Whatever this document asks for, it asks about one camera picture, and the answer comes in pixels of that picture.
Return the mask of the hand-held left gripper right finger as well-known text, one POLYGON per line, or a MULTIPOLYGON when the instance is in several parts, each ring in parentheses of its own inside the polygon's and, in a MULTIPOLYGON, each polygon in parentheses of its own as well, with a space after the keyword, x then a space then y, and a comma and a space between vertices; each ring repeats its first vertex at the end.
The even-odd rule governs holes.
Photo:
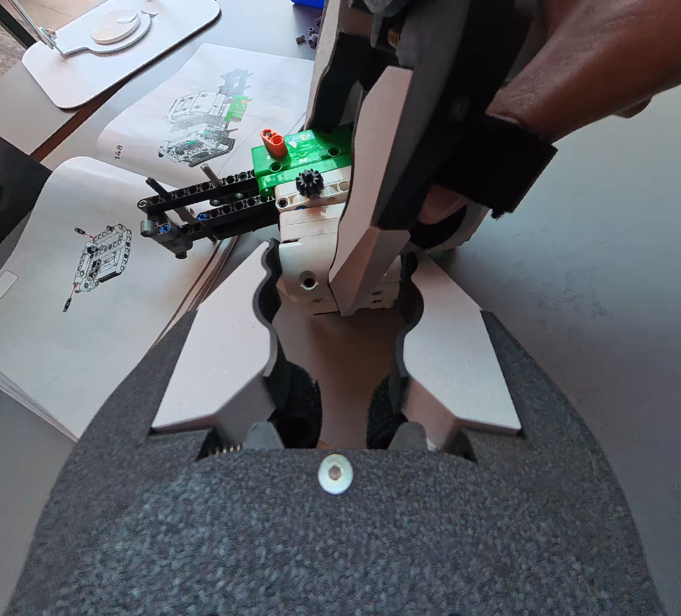
POLYGON ((426 433, 518 433, 522 424, 480 306, 430 256, 415 257, 411 280, 423 312, 398 353, 407 378, 403 414, 426 433))

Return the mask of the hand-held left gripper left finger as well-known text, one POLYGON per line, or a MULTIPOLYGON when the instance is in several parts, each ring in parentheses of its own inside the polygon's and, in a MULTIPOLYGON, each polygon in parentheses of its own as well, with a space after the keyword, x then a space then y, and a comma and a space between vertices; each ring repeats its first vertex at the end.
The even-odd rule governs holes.
POLYGON ((278 242, 254 252, 200 305, 151 427, 247 432, 283 405, 278 242))

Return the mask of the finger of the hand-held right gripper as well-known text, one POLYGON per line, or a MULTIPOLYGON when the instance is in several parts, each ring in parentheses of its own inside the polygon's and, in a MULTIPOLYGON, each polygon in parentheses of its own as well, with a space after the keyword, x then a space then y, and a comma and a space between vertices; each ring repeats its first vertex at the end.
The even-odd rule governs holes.
POLYGON ((312 72, 305 128, 332 129, 341 123, 353 85, 360 81, 379 31, 374 16, 354 0, 328 0, 312 72))
POLYGON ((329 282, 342 316, 365 306, 401 254, 420 252, 407 229, 380 229, 373 213, 388 171, 413 71, 387 67, 364 98, 354 127, 350 194, 338 225, 329 282))

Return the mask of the white lego truck model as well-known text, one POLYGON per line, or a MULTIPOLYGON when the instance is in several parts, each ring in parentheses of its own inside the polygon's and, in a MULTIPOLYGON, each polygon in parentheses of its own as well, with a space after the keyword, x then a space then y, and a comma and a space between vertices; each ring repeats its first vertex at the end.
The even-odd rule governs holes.
POLYGON ((226 239, 277 226, 280 288, 311 314, 337 312, 329 285, 338 225, 351 186, 352 127, 280 135, 261 132, 252 168, 142 199, 142 237, 184 258, 199 239, 226 239))

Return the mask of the scattered small lego pieces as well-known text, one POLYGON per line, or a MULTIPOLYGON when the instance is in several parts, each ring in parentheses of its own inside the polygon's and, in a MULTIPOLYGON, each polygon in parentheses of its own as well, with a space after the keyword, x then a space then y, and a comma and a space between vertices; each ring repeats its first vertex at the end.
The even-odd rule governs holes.
POLYGON ((319 43, 320 29, 321 16, 317 16, 304 33, 301 31, 295 35, 295 43, 299 46, 307 44, 311 49, 315 50, 319 43))

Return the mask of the lego instruction booklet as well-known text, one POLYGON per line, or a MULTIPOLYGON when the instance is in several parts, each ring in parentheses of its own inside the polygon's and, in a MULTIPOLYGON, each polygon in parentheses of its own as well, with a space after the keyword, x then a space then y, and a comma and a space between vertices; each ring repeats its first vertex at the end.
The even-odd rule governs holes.
POLYGON ((184 260, 141 237, 146 178, 169 190, 251 171, 260 132, 303 124, 311 60, 203 44, 47 180, 1 270, 1 385, 76 439, 116 386, 198 305, 234 246, 184 260))

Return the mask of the black lego set box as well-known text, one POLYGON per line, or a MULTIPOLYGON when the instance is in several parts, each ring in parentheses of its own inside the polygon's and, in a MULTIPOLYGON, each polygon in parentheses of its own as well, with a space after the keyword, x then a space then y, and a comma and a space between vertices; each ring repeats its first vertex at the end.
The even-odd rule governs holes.
POLYGON ((51 170, 1 138, 1 240, 33 209, 51 170))

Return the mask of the person's right hand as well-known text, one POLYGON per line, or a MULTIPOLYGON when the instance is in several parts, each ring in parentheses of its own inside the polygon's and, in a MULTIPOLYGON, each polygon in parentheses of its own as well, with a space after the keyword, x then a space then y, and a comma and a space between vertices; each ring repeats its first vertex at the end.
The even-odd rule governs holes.
POLYGON ((680 0, 541 0, 548 39, 488 114, 553 143, 680 84, 680 0))

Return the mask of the document stand with white base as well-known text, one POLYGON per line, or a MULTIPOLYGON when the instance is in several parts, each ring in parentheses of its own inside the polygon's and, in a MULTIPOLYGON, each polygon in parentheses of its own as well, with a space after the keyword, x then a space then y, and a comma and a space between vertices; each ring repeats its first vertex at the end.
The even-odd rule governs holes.
POLYGON ((107 0, 54 32, 38 26, 17 0, 9 2, 38 38, 24 66, 64 110, 91 101, 219 14, 214 0, 107 0))

